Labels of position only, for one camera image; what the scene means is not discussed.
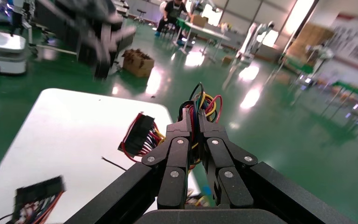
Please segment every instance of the desk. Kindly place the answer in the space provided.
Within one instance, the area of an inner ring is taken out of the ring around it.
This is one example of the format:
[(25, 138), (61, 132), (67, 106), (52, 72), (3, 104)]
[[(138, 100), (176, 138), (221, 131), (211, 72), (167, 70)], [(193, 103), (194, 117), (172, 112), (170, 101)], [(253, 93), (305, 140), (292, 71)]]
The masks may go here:
[[(158, 104), (44, 90), (0, 163), (0, 217), (13, 212), (17, 188), (62, 175), (66, 192), (46, 223), (64, 223), (123, 173), (101, 156), (133, 165), (117, 146), (141, 111), (155, 117), (162, 133), (172, 122)], [(192, 174), (188, 186), (200, 193)], [(156, 202), (149, 210), (155, 209)]]
[(221, 42), (222, 42), (223, 40), (230, 41), (230, 38), (224, 36), (224, 34), (222, 34), (222, 33), (217, 33), (217, 32), (215, 32), (215, 31), (213, 31), (213, 30), (210, 30), (210, 29), (206, 29), (206, 28), (202, 28), (202, 27), (193, 25), (192, 23), (186, 22), (186, 21), (184, 21), (184, 20), (182, 20), (182, 19), (178, 19), (177, 25), (180, 26), (180, 30), (179, 30), (178, 36), (176, 37), (176, 40), (173, 42), (173, 44), (175, 44), (176, 46), (178, 45), (176, 42), (177, 42), (178, 39), (179, 39), (179, 34), (180, 34), (180, 32), (182, 32), (183, 29), (188, 30), (187, 41), (186, 41), (185, 45), (184, 45), (182, 48), (180, 48), (180, 50), (181, 50), (184, 54), (187, 54), (187, 52), (186, 52), (186, 47), (187, 47), (187, 43), (188, 43), (189, 40), (190, 40), (190, 34), (191, 34), (191, 33), (196, 33), (196, 34), (203, 33), (203, 34), (205, 34), (206, 36), (210, 37), (210, 39), (218, 39), (218, 40), (219, 40), (219, 44), (218, 44), (218, 46), (216, 47), (216, 51), (215, 51), (213, 57), (208, 56), (207, 53), (206, 53), (206, 49), (207, 49), (208, 43), (205, 45), (205, 47), (204, 47), (203, 50), (200, 50), (200, 52), (201, 52), (203, 55), (206, 55), (206, 56), (207, 56), (209, 59), (211, 59), (213, 62), (215, 62), (215, 57), (216, 57), (216, 54), (217, 54), (217, 51), (218, 51), (219, 47), (221, 46)]
[(348, 90), (349, 92), (351, 92), (340, 104), (340, 106), (337, 108), (337, 110), (334, 112), (333, 116), (338, 112), (338, 110), (342, 107), (342, 105), (344, 105), (344, 103), (347, 101), (347, 99), (349, 99), (349, 97), (352, 94), (356, 94), (358, 95), (358, 87), (354, 86), (352, 84), (349, 83), (344, 83), (341, 81), (337, 81), (335, 83), (333, 83), (331, 86), (337, 86), (337, 87), (341, 87), (341, 89), (337, 92), (337, 94), (333, 97), (333, 99), (331, 99), (331, 101), (329, 102), (329, 104), (327, 105), (326, 109), (323, 111), (323, 113), (330, 107), (331, 103), (337, 98), (337, 96), (341, 93), (342, 90)]

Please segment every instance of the window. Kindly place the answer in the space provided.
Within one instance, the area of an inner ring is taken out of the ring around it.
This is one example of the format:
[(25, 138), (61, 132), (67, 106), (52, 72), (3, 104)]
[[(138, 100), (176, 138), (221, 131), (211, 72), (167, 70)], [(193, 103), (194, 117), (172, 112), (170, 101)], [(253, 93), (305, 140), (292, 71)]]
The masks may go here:
[[(186, 2), (186, 9), (188, 12), (190, 12), (191, 3), (192, 2), (189, 0), (187, 0), (187, 2)], [(212, 6), (207, 4), (207, 5), (205, 5), (204, 11), (202, 12), (201, 15), (203, 17), (208, 18), (209, 24), (211, 24), (213, 26), (218, 26), (222, 13), (223, 13), (222, 11), (218, 11), (218, 12), (212, 11)]]

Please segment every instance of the chair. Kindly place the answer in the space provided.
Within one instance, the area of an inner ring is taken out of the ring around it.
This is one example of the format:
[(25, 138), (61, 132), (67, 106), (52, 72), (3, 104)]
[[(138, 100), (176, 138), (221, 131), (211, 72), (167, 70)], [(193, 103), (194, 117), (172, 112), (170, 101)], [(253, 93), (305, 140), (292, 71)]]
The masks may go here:
[(143, 16), (143, 14), (146, 14), (146, 12), (145, 11), (142, 11), (142, 10), (140, 10), (140, 9), (137, 9), (137, 11), (139, 12), (139, 16), (137, 17), (137, 18), (135, 18), (134, 20), (135, 21), (139, 21), (139, 23), (142, 23), (142, 24), (144, 24), (145, 23), (145, 20), (144, 20), (144, 18), (142, 18), (142, 16)]
[(168, 33), (168, 36), (171, 36), (171, 38), (174, 36), (174, 34), (176, 33), (176, 26), (175, 24), (171, 24), (168, 23), (164, 26), (162, 33), (164, 34), (164, 37), (166, 35), (166, 33)]

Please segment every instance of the black connector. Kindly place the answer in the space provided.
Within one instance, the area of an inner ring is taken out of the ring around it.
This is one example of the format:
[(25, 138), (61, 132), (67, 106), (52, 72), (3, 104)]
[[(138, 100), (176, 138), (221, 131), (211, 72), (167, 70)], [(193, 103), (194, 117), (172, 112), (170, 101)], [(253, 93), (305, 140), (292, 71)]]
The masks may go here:
[[(126, 152), (135, 156), (140, 153), (146, 141), (149, 131), (153, 127), (154, 118), (141, 114), (134, 126), (130, 130), (127, 139), (125, 140), (124, 147)], [(120, 143), (118, 150), (123, 151)]]
[(16, 190), (14, 213), (12, 220), (20, 218), (20, 210), (28, 203), (41, 201), (65, 191), (62, 176), (58, 176), (28, 187)]

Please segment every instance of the person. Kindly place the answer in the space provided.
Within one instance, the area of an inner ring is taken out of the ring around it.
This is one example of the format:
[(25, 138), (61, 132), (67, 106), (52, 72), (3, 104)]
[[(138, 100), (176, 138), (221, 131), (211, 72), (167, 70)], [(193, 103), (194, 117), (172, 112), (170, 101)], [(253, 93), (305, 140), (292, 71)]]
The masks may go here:
[[(155, 36), (160, 36), (161, 31), (163, 30), (163, 28), (166, 24), (172, 23), (172, 24), (176, 25), (177, 18), (180, 16), (182, 11), (187, 13), (187, 15), (189, 17), (191, 17), (191, 13), (189, 13), (186, 10), (186, 6), (182, 2), (182, 0), (169, 1), (166, 4), (166, 7), (164, 9), (163, 18), (160, 20), (160, 22), (158, 24), (157, 32), (156, 32)], [(180, 29), (179, 26), (175, 26), (176, 32), (179, 32), (179, 29)], [(183, 45), (182, 37), (183, 37), (182, 34), (179, 34), (179, 39), (178, 39), (179, 45)]]

